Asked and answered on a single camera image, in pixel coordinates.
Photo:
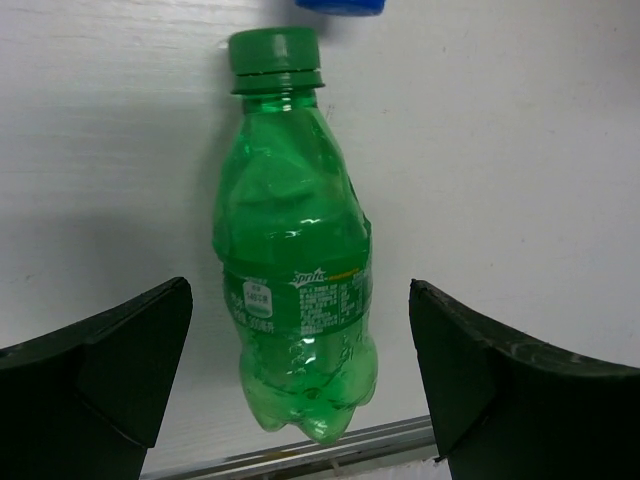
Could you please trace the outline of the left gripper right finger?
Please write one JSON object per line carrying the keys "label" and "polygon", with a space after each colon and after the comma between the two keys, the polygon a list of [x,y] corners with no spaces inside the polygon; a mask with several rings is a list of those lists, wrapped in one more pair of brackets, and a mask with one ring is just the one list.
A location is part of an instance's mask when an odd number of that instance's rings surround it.
{"label": "left gripper right finger", "polygon": [[538,340],[432,284],[409,317],[440,457],[455,479],[635,479],[639,372]]}

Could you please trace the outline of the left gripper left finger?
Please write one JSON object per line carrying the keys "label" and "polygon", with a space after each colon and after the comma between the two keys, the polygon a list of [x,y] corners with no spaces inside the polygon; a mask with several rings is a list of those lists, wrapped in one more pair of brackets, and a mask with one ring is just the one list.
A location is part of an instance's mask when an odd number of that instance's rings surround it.
{"label": "left gripper left finger", "polygon": [[136,479],[157,442],[193,311],[172,278],[1,351],[4,479]]}

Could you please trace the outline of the green Sprite bottle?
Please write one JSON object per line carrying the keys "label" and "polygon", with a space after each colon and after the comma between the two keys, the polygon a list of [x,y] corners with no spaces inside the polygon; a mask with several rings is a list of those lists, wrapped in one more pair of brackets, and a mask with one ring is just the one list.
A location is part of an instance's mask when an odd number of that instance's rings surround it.
{"label": "green Sprite bottle", "polygon": [[228,46],[243,117],[221,167],[213,247],[242,388],[264,430],[292,425],[330,444],[377,381],[371,225],[317,104],[316,33],[247,30]]}

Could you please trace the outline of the clear blue label Pepsi bottle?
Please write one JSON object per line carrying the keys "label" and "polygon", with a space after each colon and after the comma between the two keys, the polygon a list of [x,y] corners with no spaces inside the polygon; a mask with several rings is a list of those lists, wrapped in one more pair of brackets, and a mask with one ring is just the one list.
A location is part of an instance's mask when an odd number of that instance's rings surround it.
{"label": "clear blue label Pepsi bottle", "polygon": [[300,7],[316,13],[369,17],[378,16],[384,11],[385,0],[295,0]]}

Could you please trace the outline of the aluminium table front rail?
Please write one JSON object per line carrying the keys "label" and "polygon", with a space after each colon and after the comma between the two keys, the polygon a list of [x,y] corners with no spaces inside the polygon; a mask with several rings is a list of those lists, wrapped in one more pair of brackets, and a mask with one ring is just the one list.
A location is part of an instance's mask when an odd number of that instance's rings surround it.
{"label": "aluminium table front rail", "polygon": [[431,418],[416,417],[345,434],[332,445],[302,442],[192,466],[148,472],[142,479],[291,479],[338,473],[361,462],[407,454],[411,460],[437,454]]}

